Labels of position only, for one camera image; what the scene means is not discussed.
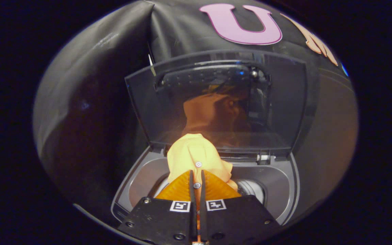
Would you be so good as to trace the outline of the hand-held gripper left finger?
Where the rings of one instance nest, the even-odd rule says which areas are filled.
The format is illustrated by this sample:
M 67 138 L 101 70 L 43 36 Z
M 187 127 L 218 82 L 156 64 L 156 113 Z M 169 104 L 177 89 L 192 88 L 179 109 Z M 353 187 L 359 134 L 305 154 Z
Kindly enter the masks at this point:
M 197 239 L 196 198 L 193 191 L 193 171 L 177 177 L 164 191 L 183 193 L 176 197 L 141 198 L 118 230 L 132 238 L 153 245 L 190 245 Z

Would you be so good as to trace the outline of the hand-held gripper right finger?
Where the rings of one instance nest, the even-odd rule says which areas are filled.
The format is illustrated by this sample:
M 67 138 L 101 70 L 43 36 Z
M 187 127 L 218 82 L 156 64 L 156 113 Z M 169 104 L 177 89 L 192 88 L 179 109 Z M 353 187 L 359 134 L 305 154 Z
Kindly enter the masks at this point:
M 253 195 L 240 195 L 203 170 L 200 236 L 210 245 L 255 245 L 281 231 L 281 225 Z

